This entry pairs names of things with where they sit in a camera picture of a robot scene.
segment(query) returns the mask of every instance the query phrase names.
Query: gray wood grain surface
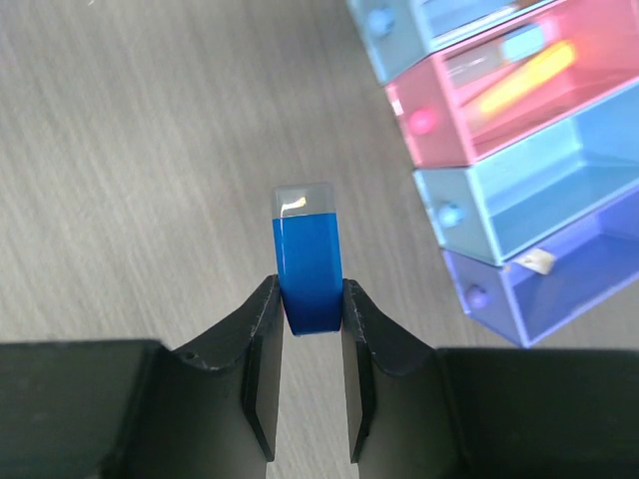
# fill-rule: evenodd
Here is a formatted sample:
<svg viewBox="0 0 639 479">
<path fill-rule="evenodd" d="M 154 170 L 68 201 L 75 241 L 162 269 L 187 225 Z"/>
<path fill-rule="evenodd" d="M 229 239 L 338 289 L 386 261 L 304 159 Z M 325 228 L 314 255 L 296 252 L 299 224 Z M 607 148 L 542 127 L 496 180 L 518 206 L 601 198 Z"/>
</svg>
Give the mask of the gray wood grain surface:
<svg viewBox="0 0 639 479">
<path fill-rule="evenodd" d="M 0 1 L 0 339 L 177 346 L 276 268 L 269 197 L 335 185 L 344 273 L 432 345 L 456 302 L 343 0 Z M 544 346 L 634 347 L 639 287 Z M 271 478 L 353 478 L 338 335 L 285 338 Z"/>
</svg>

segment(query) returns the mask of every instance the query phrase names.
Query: open drawer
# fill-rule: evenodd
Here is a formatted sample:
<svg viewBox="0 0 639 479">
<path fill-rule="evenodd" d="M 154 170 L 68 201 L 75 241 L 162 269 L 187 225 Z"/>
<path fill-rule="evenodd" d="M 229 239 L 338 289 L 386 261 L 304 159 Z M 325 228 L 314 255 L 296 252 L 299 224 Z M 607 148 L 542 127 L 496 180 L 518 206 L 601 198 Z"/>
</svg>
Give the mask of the open drawer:
<svg viewBox="0 0 639 479">
<path fill-rule="evenodd" d="M 639 187 L 503 267 L 444 259 L 465 313 L 528 347 L 639 277 Z"/>
<path fill-rule="evenodd" d="M 502 265 L 639 185 L 639 82 L 469 168 L 413 176 L 439 244 Z"/>
<path fill-rule="evenodd" d="M 383 85 L 432 52 L 552 0 L 347 0 Z"/>
<path fill-rule="evenodd" d="M 554 2 L 386 87 L 418 168 L 472 165 L 639 78 L 636 0 Z"/>
</svg>

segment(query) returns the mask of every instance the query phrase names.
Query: blue eraser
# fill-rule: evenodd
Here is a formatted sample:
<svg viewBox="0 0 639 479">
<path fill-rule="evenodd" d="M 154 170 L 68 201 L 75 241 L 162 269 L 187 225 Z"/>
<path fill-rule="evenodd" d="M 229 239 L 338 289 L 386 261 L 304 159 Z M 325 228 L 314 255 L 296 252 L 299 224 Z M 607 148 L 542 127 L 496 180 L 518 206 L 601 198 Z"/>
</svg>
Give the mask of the blue eraser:
<svg viewBox="0 0 639 479">
<path fill-rule="evenodd" d="M 280 291 L 291 331 L 339 331 L 343 286 L 332 185 L 276 188 L 272 207 Z"/>
<path fill-rule="evenodd" d="M 504 35 L 501 55 L 504 60 L 516 63 L 543 50 L 546 40 L 538 25 L 526 25 Z"/>
</svg>

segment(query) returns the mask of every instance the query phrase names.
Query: purple drawer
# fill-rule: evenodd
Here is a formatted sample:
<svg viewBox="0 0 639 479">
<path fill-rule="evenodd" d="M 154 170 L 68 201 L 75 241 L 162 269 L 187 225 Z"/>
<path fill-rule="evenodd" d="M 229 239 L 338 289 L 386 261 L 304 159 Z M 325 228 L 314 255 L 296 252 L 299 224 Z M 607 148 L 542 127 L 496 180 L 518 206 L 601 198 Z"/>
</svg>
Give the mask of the purple drawer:
<svg viewBox="0 0 639 479">
<path fill-rule="evenodd" d="M 443 255 L 465 313 L 529 347 L 639 276 L 639 188 L 503 267 Z"/>
</svg>

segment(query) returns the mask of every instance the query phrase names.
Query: small white object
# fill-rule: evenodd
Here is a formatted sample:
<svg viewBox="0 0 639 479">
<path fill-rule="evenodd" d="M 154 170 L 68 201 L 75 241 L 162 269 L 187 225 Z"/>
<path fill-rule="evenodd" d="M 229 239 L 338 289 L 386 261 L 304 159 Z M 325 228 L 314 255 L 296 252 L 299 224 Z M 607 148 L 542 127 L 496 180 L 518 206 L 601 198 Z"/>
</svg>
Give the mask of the small white object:
<svg viewBox="0 0 639 479">
<path fill-rule="evenodd" d="M 517 258 L 514 262 L 539 274 L 549 274 L 557 258 L 554 254 L 536 247 Z"/>
</svg>

